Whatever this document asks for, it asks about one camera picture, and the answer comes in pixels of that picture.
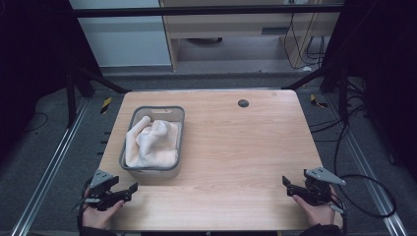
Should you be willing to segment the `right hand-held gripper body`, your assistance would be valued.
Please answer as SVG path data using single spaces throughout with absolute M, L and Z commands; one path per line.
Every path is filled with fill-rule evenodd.
M 294 188 L 294 194 L 308 205 L 317 207 L 332 200 L 331 184 L 344 186 L 346 182 L 323 167 L 304 170 L 305 186 Z

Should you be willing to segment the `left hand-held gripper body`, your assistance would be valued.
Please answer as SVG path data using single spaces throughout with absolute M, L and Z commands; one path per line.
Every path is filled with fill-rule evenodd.
M 112 192 L 111 188 L 118 182 L 118 176 L 97 169 L 89 183 L 89 193 L 86 196 L 85 203 L 100 211 L 113 207 L 117 202 L 112 201 L 111 197 L 117 192 Z

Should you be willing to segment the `person's right hand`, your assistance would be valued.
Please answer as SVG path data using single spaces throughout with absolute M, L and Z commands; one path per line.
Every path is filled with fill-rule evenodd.
M 301 197 L 294 195 L 292 199 L 305 212 L 310 226 L 333 225 L 335 220 L 335 210 L 331 208 L 331 203 L 320 206 L 311 206 Z

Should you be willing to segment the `person's left hand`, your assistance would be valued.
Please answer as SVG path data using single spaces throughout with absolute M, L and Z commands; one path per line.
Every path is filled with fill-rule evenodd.
M 84 227 L 105 230 L 111 218 L 123 207 L 124 203 L 124 201 L 119 201 L 105 211 L 97 210 L 89 205 L 83 205 L 82 225 Z

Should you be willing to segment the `grey rimmed plastic basket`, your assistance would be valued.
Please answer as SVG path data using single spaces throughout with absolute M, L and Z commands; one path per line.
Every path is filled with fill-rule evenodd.
M 134 111 L 128 127 L 128 132 L 144 116 L 148 116 L 151 121 L 164 120 L 171 123 L 177 123 L 179 125 L 179 135 L 177 142 L 179 156 L 176 165 L 168 169 L 128 167 L 125 163 L 126 136 L 125 143 L 122 147 L 122 151 L 120 154 L 119 164 L 124 170 L 127 170 L 132 175 L 141 176 L 142 178 L 174 178 L 178 174 L 181 166 L 181 148 L 184 130 L 185 111 L 180 106 L 141 106 Z

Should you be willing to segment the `white towel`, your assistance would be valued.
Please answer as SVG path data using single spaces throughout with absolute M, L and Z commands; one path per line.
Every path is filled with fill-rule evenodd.
M 144 116 L 126 134 L 126 165 L 132 168 L 174 167 L 179 156 L 178 135 L 177 123 L 151 121 Z

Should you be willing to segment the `yellow black striped tape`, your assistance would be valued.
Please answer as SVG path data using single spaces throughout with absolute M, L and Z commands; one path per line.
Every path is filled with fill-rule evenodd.
M 100 109 L 100 114 L 105 114 L 106 113 L 106 111 L 107 111 L 107 109 L 108 109 L 108 107 L 111 103 L 111 100 L 112 100 L 112 97 L 106 97 L 104 99 L 103 104 L 102 104 L 101 109 Z
M 311 104 L 321 107 L 321 108 L 327 108 L 328 105 L 325 102 L 318 102 L 316 97 L 313 94 L 310 94 L 310 102 Z

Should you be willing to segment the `black curtain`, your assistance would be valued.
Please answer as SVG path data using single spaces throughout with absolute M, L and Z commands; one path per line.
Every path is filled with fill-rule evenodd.
M 344 0 L 326 58 L 348 35 L 348 74 L 366 84 L 366 101 L 390 151 L 417 182 L 417 0 Z
M 65 65 L 51 48 L 54 42 L 78 66 L 101 73 L 79 21 L 43 13 L 71 8 L 70 0 L 0 0 L 0 164 L 38 100 L 66 86 Z M 31 15 L 36 12 L 41 16 Z

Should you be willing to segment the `white cabinet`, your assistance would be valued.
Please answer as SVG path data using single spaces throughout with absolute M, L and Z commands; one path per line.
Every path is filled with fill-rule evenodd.
M 158 8 L 158 0 L 69 0 L 74 10 Z M 170 66 L 162 17 L 79 18 L 100 68 Z

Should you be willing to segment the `light wooden desk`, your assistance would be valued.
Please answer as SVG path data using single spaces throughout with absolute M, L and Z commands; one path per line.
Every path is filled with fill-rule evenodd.
M 316 5 L 338 4 L 344 0 L 158 0 L 162 7 Z M 289 63 L 304 63 L 308 42 L 313 37 L 331 36 L 337 13 L 287 13 L 243 15 L 165 16 L 167 37 L 210 38 L 278 35 Z

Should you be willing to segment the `aluminium floor rail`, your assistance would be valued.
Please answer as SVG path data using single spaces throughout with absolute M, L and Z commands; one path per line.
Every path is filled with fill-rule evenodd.
M 83 121 L 87 107 L 89 105 L 89 98 L 82 98 L 80 106 L 76 110 L 76 117 L 73 124 L 65 130 L 65 133 L 51 157 L 40 181 L 38 182 L 29 203 L 21 214 L 19 220 L 13 227 L 10 236 L 27 236 L 30 228 L 42 206 L 46 195 L 52 185 L 56 174 L 66 156 L 66 153 L 75 137 L 81 122 Z
M 365 186 L 377 209 L 376 213 L 367 212 L 367 215 L 382 220 L 387 227 L 390 236 L 409 236 L 405 226 L 397 214 L 397 207 L 394 197 L 387 187 L 377 178 L 370 163 L 361 150 L 354 134 L 348 125 L 340 124 L 342 137 L 347 143 L 352 159 L 356 164 L 359 173 L 348 173 L 348 178 L 357 178 L 365 183 Z

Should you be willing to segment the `black frame strut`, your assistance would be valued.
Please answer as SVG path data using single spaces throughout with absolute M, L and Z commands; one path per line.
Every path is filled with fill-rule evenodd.
M 117 92 L 127 93 L 126 88 L 121 88 L 116 84 L 107 81 L 100 75 L 97 75 L 85 68 L 72 68 L 66 74 L 66 90 L 67 90 L 67 103 L 68 103 L 68 128 L 71 128 L 77 118 L 77 105 L 75 89 L 78 89 L 82 94 L 82 97 L 92 97 L 94 95 L 94 89 L 90 84 L 90 80 L 100 83 L 101 85 Z
M 301 80 L 283 87 L 283 89 L 296 90 L 312 80 L 323 77 L 320 90 L 324 93 L 333 91 L 338 88 L 338 114 L 344 124 L 348 123 L 347 113 L 347 73 L 343 66 L 328 64 L 320 69 L 310 73 Z

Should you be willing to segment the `black horizontal frame bar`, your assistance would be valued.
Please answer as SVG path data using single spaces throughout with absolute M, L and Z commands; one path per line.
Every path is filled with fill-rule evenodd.
M 69 12 L 69 14 L 77 18 L 105 18 L 241 14 L 335 13 L 341 12 L 343 9 L 343 4 L 198 6 L 128 9 L 83 9 L 72 10 Z

